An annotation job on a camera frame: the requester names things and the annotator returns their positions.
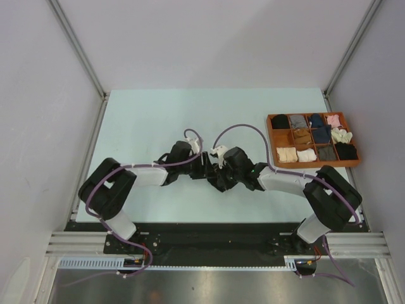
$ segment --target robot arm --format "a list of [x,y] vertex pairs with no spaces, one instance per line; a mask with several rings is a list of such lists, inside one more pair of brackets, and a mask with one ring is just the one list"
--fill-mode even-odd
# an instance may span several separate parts
[[[178,141],[170,153],[156,161],[156,166],[184,162],[195,156],[197,151],[195,139]],[[211,156],[217,157],[218,163],[211,164],[208,153],[202,152],[195,160],[182,165],[121,170],[108,179],[108,182],[113,183],[111,187],[102,185],[99,188],[89,207],[118,235],[129,239],[136,232],[136,226],[124,214],[122,207],[132,187],[167,186],[181,174],[189,175],[192,179],[207,179],[220,192],[241,182],[251,191],[283,191],[303,196],[309,201],[314,214],[306,218],[292,236],[298,251],[330,230],[341,231],[352,216],[340,199],[334,194],[328,194],[319,182],[295,175],[278,174],[271,171],[266,163],[253,164],[239,147],[228,149],[219,146],[211,150]],[[80,188],[80,199],[87,201],[95,186],[119,166],[114,159],[105,159]],[[319,178],[338,190],[357,209],[361,203],[360,194],[333,167],[324,166],[317,173]]]

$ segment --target light blue table surface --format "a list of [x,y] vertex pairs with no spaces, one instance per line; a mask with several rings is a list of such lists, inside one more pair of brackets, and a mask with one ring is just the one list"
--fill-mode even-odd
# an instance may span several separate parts
[[[197,130],[209,151],[218,134],[233,124],[252,124],[268,139],[267,114],[326,111],[317,88],[112,91],[89,173],[107,157],[152,163],[183,139],[186,128]],[[231,130],[220,144],[241,147],[254,163],[266,160],[263,140],[251,129]],[[338,170],[347,178],[345,168]],[[167,187],[132,189],[124,210],[134,222],[300,222],[312,214],[306,199],[292,194],[252,192],[243,184],[220,193],[206,180],[188,176]],[[81,203],[76,221],[96,219]]]

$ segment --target red wire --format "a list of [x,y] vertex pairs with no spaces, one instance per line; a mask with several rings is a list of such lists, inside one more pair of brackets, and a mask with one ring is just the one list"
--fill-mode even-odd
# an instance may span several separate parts
[[321,257],[322,257],[322,253],[321,253],[321,251],[318,249],[318,247],[316,245],[314,246],[314,251],[315,251],[315,256],[319,255],[319,257],[316,258],[315,261],[319,261],[321,259]]
[[144,250],[144,261],[146,261],[146,258],[147,258],[147,251]]

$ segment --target orange wooden tray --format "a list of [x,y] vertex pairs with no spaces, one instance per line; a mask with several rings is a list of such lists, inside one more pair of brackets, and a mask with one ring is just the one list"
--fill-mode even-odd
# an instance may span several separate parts
[[[312,131],[315,129],[309,128],[309,120],[308,120],[308,117],[310,117],[312,114],[313,113],[286,114],[289,118],[289,125],[290,125],[289,129],[273,129],[273,126],[271,125],[271,119],[274,116],[277,116],[278,114],[271,114],[271,115],[267,116],[267,131],[268,131],[268,135],[270,138],[270,148],[271,148],[271,152],[273,154],[274,164],[280,168],[291,168],[291,169],[294,169],[294,168],[320,168],[324,165],[330,165],[333,167],[355,167],[355,166],[357,166],[360,163],[361,158],[359,155],[358,147],[353,138],[349,144],[354,145],[357,149],[358,159],[356,159],[356,160],[340,160],[340,158],[336,152],[335,145],[332,142],[332,139],[330,140],[330,144],[315,144],[315,142],[313,140],[313,136],[312,136]],[[346,131],[350,132],[350,128],[349,128],[342,112],[328,112],[328,113],[318,113],[318,114],[321,116],[321,118],[325,124],[326,124],[326,116],[338,114],[340,123],[342,124],[342,126],[339,128],[345,129]],[[294,129],[291,127],[290,115],[303,115],[305,117],[306,123],[308,125],[308,130],[311,133],[311,138],[312,138],[311,144],[296,144],[295,143],[294,136],[292,135],[292,131]],[[329,146],[329,145],[333,146],[333,151],[335,152],[337,160],[334,160],[334,161],[319,160],[318,148],[323,147],[323,146]],[[278,160],[276,148],[290,148],[290,147],[295,147],[297,151],[303,151],[308,148],[314,149],[314,151],[316,153],[316,161],[307,162],[307,163],[299,162],[299,161],[294,162],[294,163],[280,163]]]

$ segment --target folded sock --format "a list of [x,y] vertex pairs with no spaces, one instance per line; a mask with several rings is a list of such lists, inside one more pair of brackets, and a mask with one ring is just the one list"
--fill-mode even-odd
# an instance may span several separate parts
[[311,133],[309,133],[308,129],[297,129],[293,131],[292,135],[294,136],[294,142],[296,144],[312,143]]
[[340,120],[339,120],[339,115],[336,114],[336,115],[327,116],[327,123],[329,125],[331,125],[332,128],[340,127],[341,124],[340,124]]
[[284,114],[279,114],[271,119],[273,129],[289,129],[289,118]]
[[335,145],[340,160],[358,160],[357,149],[352,144],[338,142]]
[[290,115],[290,123],[293,129],[308,128],[305,117],[302,115]]
[[298,161],[295,148],[277,148],[277,155],[280,163],[294,163]]
[[332,146],[320,147],[317,150],[319,160],[337,160]]
[[316,144],[328,144],[330,142],[330,125],[312,131],[314,142]]
[[321,115],[315,113],[308,117],[308,120],[311,122],[311,128],[320,128],[325,124],[323,123]]
[[301,163],[316,161],[315,151],[311,148],[304,151],[297,151],[298,161]]
[[333,143],[344,143],[344,144],[348,144],[352,137],[353,134],[352,132],[348,132],[345,129],[338,129],[338,128],[334,128],[331,131],[331,135],[332,135],[332,140]]

